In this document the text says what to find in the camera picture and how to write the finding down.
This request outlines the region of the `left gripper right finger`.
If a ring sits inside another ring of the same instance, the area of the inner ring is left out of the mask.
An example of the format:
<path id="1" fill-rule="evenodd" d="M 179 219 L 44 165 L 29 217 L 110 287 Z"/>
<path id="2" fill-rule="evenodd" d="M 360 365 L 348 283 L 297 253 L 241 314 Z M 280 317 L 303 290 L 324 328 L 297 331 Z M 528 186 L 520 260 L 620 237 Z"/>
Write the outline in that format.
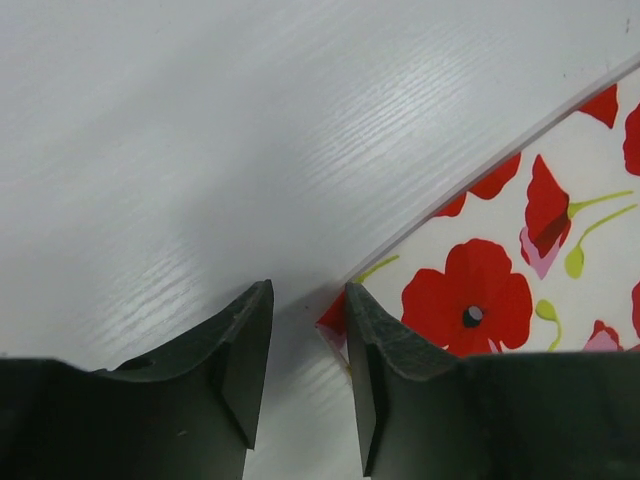
<path id="1" fill-rule="evenodd" d="M 345 289 L 363 473 L 371 479 L 635 479 L 635 352 L 456 357 Z"/>

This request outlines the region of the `red poppy print skirt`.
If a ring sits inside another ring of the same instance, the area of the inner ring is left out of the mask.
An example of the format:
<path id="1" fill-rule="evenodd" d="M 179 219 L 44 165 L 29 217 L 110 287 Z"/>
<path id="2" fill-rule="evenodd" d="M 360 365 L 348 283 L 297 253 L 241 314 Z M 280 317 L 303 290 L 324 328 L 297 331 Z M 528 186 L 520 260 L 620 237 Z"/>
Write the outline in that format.
<path id="1" fill-rule="evenodd" d="M 460 357 L 639 346 L 639 75 L 471 185 L 356 277 Z"/>

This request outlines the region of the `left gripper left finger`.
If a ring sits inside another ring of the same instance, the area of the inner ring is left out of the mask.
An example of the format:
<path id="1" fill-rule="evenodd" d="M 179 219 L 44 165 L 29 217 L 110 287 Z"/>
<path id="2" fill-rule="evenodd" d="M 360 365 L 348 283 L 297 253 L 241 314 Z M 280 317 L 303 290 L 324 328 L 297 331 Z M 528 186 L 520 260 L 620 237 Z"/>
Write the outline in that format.
<path id="1" fill-rule="evenodd" d="M 273 304 L 271 282 L 256 282 L 111 371 L 3 360 L 2 477 L 241 478 L 256 442 Z"/>

